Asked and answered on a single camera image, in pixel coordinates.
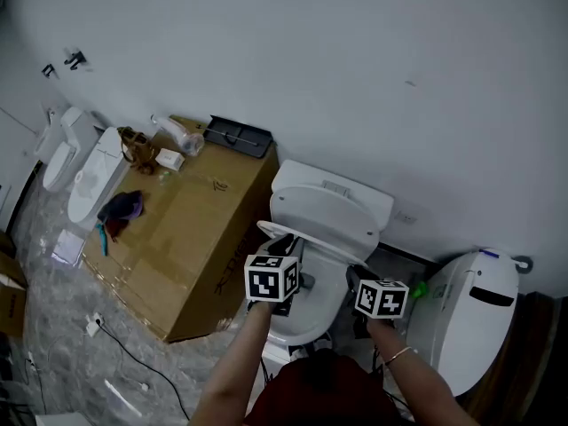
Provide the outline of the small open cardboard box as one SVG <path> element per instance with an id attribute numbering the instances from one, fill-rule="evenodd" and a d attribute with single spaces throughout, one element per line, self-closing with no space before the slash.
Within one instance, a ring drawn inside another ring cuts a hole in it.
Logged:
<path id="1" fill-rule="evenodd" d="M 23 336 L 27 288 L 19 262 L 0 251 L 0 332 Z"/>

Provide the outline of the person's right forearm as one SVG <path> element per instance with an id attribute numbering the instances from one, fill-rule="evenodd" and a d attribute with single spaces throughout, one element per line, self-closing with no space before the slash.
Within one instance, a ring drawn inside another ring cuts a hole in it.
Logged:
<path id="1" fill-rule="evenodd" d="M 406 345 L 393 327 L 380 319 L 370 319 L 367 332 L 383 356 L 417 424 L 480 426 L 457 403 L 445 380 Z"/>

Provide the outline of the dark red cloth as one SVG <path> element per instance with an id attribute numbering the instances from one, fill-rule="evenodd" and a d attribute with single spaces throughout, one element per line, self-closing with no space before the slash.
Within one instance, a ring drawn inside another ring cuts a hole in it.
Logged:
<path id="1" fill-rule="evenodd" d="M 129 221 L 127 219 L 114 218 L 109 218 L 104 223 L 106 234 L 110 237 L 112 242 L 117 242 L 120 233 L 128 226 L 128 223 Z"/>

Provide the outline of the clear plastic wrapped tube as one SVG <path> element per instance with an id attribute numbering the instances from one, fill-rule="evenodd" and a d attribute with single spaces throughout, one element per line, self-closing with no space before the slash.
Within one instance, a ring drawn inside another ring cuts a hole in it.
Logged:
<path id="1" fill-rule="evenodd" d="M 151 115 L 151 122 L 165 131 L 176 142 L 182 153 L 192 157 L 198 156 L 204 147 L 205 140 L 201 133 L 191 132 L 169 117 Z"/>

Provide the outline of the brown bag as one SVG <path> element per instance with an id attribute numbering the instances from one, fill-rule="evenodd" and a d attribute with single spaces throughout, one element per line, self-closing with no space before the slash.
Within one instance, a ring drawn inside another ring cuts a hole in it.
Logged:
<path id="1" fill-rule="evenodd" d="M 143 132 L 134 131 L 131 127 L 119 127 L 117 132 L 122 156 L 130 167 L 143 175 L 153 175 L 158 150 L 150 139 Z"/>

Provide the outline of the person's left forearm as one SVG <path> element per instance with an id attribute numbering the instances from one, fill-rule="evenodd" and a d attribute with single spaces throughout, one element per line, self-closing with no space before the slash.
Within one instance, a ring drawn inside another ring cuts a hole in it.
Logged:
<path id="1" fill-rule="evenodd" d="M 189 426 L 242 426 L 271 324 L 273 304 L 248 311 L 225 355 L 216 363 Z"/>

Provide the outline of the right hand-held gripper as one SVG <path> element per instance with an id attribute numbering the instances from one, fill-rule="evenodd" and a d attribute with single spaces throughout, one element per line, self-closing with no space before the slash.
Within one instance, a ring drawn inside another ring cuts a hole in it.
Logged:
<path id="1" fill-rule="evenodd" d="M 352 264 L 347 268 L 346 282 L 356 291 L 354 309 L 367 319 L 399 320 L 406 310 L 409 287 L 397 280 L 377 280 L 377 275 L 365 266 Z"/>

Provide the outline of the shiny white sheet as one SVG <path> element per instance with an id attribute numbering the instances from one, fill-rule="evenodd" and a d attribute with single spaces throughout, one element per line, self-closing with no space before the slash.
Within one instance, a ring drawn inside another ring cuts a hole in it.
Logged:
<path id="1" fill-rule="evenodd" d="M 51 253 L 51 258 L 62 264 L 76 266 L 79 263 L 83 245 L 83 238 L 68 230 L 62 230 Z"/>

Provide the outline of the white toilet with black slot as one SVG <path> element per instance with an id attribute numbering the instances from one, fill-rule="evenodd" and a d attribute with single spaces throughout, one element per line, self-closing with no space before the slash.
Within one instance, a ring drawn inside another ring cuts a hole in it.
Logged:
<path id="1" fill-rule="evenodd" d="M 516 261 L 494 249 L 469 252 L 427 286 L 414 303 L 406 342 L 458 397 L 485 375 L 508 334 L 518 296 Z"/>

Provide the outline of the small white box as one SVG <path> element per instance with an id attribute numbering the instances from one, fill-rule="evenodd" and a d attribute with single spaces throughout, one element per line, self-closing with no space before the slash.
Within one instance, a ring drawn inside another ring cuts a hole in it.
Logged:
<path id="1" fill-rule="evenodd" d="M 156 155 L 155 160 L 164 168 L 179 171 L 185 162 L 185 157 L 176 151 L 162 148 Z"/>

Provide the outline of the large brown cardboard box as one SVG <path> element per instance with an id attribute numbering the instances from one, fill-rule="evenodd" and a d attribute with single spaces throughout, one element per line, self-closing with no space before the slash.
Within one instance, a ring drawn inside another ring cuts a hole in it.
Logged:
<path id="1" fill-rule="evenodd" d="M 142 214 L 113 240 L 92 232 L 83 263 L 158 339 L 175 343 L 228 328 L 245 296 L 243 267 L 264 242 L 275 146 L 255 158 L 206 143 L 178 171 L 128 170 L 119 192 L 140 191 Z"/>

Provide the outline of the person's dark red skirt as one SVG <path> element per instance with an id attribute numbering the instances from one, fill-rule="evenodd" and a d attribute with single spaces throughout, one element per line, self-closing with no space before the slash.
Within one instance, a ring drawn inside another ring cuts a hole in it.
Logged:
<path id="1" fill-rule="evenodd" d="M 399 426 L 400 421 L 383 380 L 330 350 L 285 365 L 244 419 L 247 426 Z"/>

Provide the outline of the black metal tray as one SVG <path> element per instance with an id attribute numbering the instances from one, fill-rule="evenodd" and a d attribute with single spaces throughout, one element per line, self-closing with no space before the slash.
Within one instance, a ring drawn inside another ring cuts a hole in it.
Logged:
<path id="1" fill-rule="evenodd" d="M 257 159 L 265 156 L 273 142 L 272 133 L 268 130 L 215 115 L 211 116 L 207 126 L 200 125 L 199 128 L 203 129 L 206 141 Z"/>

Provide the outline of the white toilet lid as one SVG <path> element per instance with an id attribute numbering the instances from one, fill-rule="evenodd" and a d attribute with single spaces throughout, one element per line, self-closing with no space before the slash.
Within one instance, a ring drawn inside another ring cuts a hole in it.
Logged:
<path id="1" fill-rule="evenodd" d="M 379 243 L 371 213 L 355 201 L 318 186 L 289 186 L 272 194 L 275 224 L 307 234 L 361 260 Z"/>

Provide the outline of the white toilet with tall tank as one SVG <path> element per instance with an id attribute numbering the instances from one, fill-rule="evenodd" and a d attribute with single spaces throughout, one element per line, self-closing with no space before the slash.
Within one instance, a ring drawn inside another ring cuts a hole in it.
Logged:
<path id="1" fill-rule="evenodd" d="M 75 106 L 59 118 L 59 126 L 63 139 L 43 175 L 43 188 L 50 193 L 56 193 L 74 181 L 100 137 L 94 116 Z"/>

